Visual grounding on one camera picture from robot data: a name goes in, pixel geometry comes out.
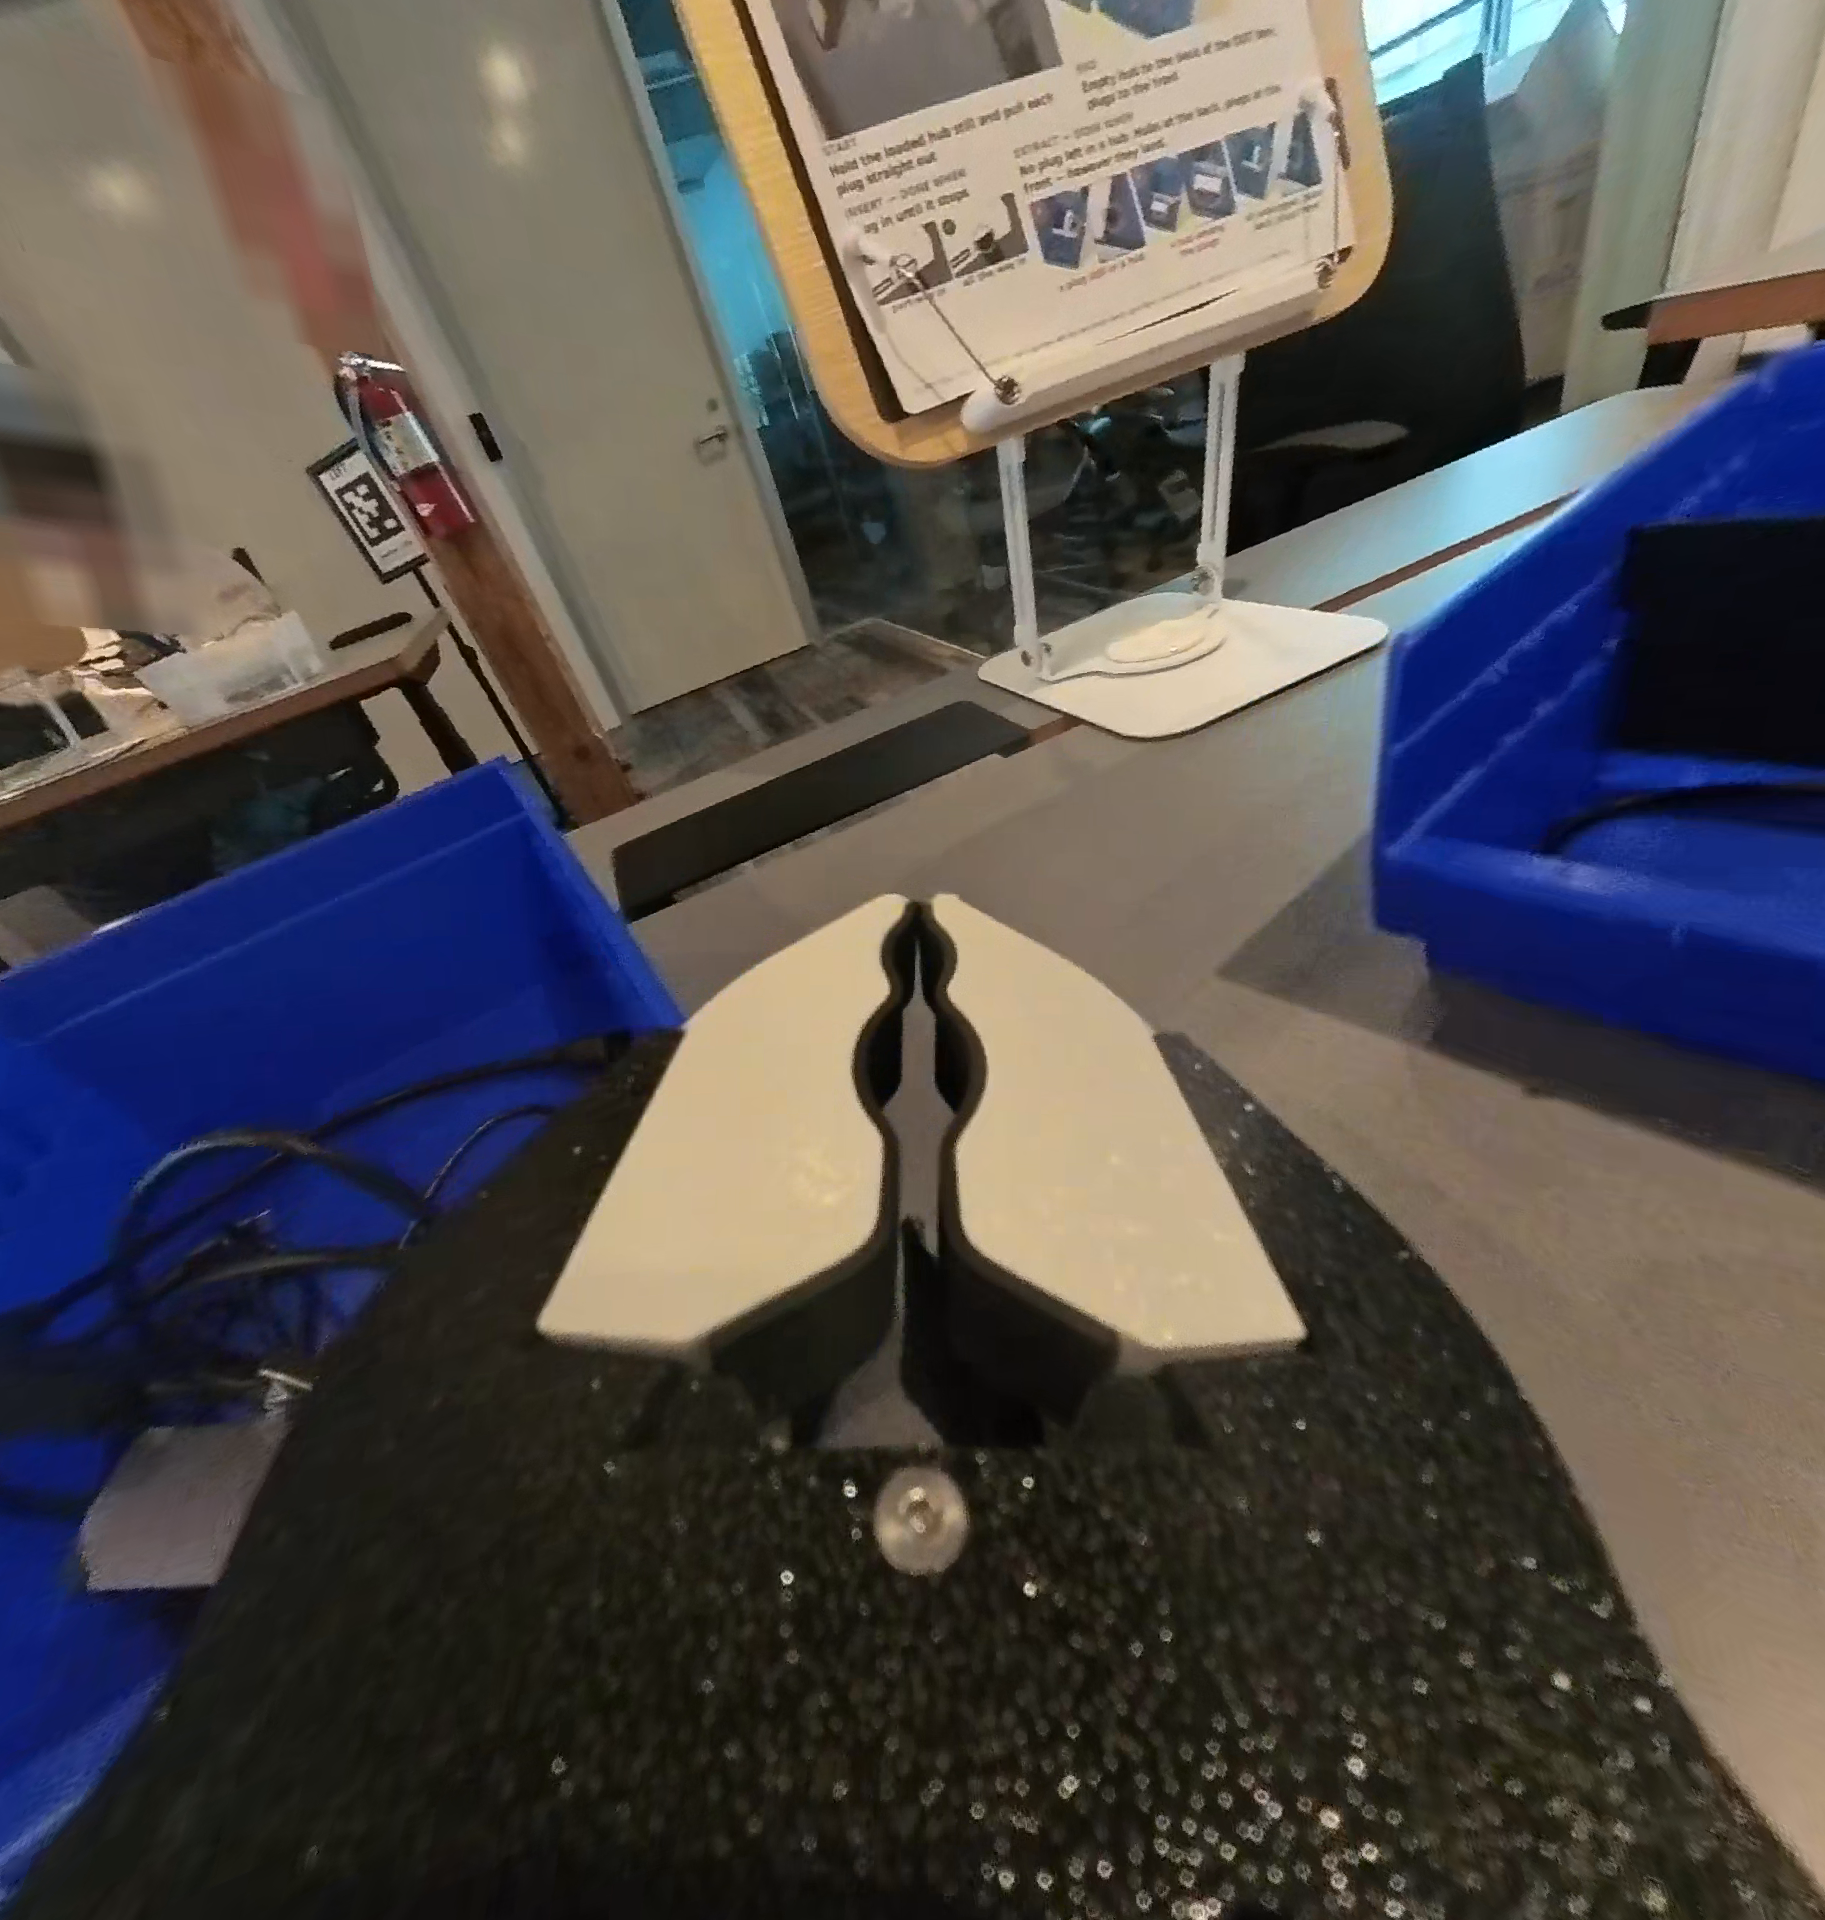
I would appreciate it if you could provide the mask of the grey door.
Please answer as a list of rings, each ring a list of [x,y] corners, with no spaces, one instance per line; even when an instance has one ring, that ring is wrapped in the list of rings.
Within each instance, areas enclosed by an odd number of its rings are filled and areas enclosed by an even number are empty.
[[[619,9],[310,2],[283,34],[601,715],[813,639]]]

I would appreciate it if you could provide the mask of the blue plastic bin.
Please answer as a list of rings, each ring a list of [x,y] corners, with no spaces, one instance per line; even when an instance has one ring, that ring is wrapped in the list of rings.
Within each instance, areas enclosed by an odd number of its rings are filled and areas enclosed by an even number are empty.
[[[189,1634],[83,1592],[119,1456],[289,1409],[402,1254],[674,1025],[498,765],[0,975],[0,1910]]]
[[[1434,972],[1825,1085],[1825,771],[1615,749],[1638,524],[1825,515],[1825,344],[1743,376],[1389,650],[1376,923]]]

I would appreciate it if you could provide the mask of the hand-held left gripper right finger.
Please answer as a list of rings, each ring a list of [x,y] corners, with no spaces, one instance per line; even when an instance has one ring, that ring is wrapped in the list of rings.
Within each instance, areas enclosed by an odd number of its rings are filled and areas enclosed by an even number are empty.
[[[1155,1029],[960,895],[920,908],[938,1321],[968,1377],[1070,1426],[1115,1379],[1300,1349],[1308,1329]]]

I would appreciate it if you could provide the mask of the white board stand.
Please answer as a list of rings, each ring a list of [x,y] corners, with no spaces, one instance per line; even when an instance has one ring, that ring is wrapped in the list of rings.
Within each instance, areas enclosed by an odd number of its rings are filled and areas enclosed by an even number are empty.
[[[1025,443],[1014,435],[996,445],[1013,645],[978,671],[982,681],[1103,732],[1155,741],[1196,732],[1385,641],[1385,626],[1371,616],[1230,595],[1245,359],[1230,354],[1209,365],[1201,516],[1187,584],[1111,605],[1051,634],[1037,610]]]

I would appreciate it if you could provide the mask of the black office chair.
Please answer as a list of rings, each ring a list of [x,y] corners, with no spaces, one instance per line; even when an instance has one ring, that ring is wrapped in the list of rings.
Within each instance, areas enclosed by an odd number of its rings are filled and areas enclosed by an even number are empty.
[[[1522,425],[1522,338],[1477,55],[1381,109],[1395,193],[1374,283],[1246,355],[1234,549],[1451,464]]]

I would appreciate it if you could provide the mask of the printed marker sign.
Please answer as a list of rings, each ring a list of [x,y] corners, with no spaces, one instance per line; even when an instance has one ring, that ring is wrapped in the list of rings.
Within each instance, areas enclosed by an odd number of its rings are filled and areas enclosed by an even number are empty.
[[[392,584],[431,564],[408,510],[354,439],[312,461],[304,474],[379,582]]]

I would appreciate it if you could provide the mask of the grey usb hub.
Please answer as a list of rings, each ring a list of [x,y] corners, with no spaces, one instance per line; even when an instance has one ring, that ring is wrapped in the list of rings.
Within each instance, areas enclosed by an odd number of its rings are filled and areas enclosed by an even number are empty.
[[[273,1417],[140,1431],[83,1513],[83,1592],[214,1587],[285,1437]]]

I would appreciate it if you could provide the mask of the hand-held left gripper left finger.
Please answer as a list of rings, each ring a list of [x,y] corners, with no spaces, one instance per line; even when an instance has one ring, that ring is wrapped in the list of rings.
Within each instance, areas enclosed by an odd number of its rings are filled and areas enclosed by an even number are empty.
[[[823,1409],[896,1313],[914,905],[867,899],[686,1025],[537,1316],[551,1344]]]

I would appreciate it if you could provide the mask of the wooden edged desk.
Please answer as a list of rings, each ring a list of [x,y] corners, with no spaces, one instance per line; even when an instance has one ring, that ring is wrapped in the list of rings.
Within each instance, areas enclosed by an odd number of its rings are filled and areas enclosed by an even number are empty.
[[[1678,386],[1708,341],[1804,325],[1825,343],[1825,226],[1723,281],[1687,284],[1618,306],[1603,332],[1644,341],[1641,390]]]

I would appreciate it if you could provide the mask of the clear plastic container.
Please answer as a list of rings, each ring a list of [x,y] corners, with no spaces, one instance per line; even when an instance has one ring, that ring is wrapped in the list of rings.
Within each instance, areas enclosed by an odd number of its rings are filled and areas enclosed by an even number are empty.
[[[211,724],[325,676],[299,614],[250,616],[225,636],[134,666],[134,681],[184,724]]]

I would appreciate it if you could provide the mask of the black rectangular desk pad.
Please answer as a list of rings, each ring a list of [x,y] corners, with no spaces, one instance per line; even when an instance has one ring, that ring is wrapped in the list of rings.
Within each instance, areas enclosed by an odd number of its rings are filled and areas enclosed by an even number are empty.
[[[610,855],[616,906],[629,922],[655,915],[717,876],[1027,743],[1027,728],[989,706],[928,709],[621,841]]]

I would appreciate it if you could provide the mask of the red fire extinguisher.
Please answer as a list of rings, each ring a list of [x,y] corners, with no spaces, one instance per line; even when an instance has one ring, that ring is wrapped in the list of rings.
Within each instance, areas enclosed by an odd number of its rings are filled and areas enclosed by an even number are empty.
[[[461,477],[419,414],[406,370],[368,354],[340,354],[334,390],[356,443],[426,542],[477,524]]]

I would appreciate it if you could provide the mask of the wooden background table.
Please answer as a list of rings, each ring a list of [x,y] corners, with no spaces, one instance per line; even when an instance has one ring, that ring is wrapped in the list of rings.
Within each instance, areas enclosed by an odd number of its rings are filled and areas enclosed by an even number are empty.
[[[363,705],[396,692],[426,735],[444,775],[479,762],[433,695],[451,614],[392,614],[330,645],[325,672],[210,721],[174,721],[96,760],[63,765],[0,797],[0,899],[51,885],[76,856],[101,860],[155,829],[181,829],[204,804],[253,792],[258,775],[301,775],[312,765],[289,732],[325,715],[334,741],[363,721]]]

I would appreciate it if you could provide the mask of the wooden post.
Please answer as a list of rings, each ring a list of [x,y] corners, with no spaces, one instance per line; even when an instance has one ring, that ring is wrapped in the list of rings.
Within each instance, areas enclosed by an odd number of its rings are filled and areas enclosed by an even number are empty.
[[[338,410],[340,354],[368,354],[406,370],[437,435],[419,380],[399,354],[348,188],[331,178],[324,137],[301,130],[295,99],[262,64],[237,7],[119,2],[115,10],[180,109],[247,267],[285,297],[299,341],[330,374]],[[439,435],[437,441],[477,519],[458,539],[423,539],[439,594],[491,662],[564,819],[610,819],[635,804],[635,789],[522,569],[467,488],[451,450]]]

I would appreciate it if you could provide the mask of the wooden instruction board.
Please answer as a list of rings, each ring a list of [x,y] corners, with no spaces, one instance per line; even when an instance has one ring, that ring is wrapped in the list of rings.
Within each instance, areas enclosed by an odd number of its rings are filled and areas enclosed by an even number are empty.
[[[840,433],[946,467],[1376,281],[1361,4],[677,4]]]

